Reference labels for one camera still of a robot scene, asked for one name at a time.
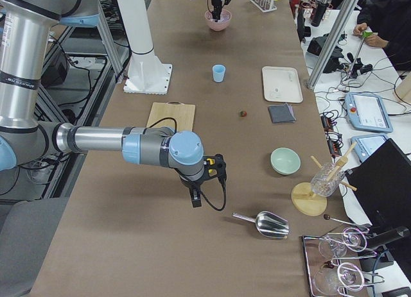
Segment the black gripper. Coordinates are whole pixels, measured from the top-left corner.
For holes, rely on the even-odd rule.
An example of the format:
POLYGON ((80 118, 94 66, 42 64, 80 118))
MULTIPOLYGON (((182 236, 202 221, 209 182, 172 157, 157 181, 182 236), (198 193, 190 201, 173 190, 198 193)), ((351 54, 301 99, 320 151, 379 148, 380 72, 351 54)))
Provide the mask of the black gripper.
POLYGON ((231 0, 211 0, 211 4, 213 6, 213 20, 219 21, 221 18, 222 8, 228 5, 231 0))
POLYGON ((193 208, 202 206, 201 194, 199 190, 205 181, 217 178, 222 186, 222 189, 226 188, 226 163, 222 154, 203 156, 203 161, 200 164, 202 164, 201 170, 192 175, 184 174, 178 171, 182 183, 190 189, 191 204, 193 208))

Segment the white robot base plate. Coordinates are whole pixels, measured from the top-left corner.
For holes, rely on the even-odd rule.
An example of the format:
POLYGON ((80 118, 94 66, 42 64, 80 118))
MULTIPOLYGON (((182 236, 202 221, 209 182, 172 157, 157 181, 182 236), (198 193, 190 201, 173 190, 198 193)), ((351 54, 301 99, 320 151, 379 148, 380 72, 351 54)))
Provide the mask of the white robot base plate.
POLYGON ((134 94, 165 95, 168 92, 172 70, 172 64, 161 62, 155 62, 153 65, 146 62, 130 64, 123 90, 134 94))

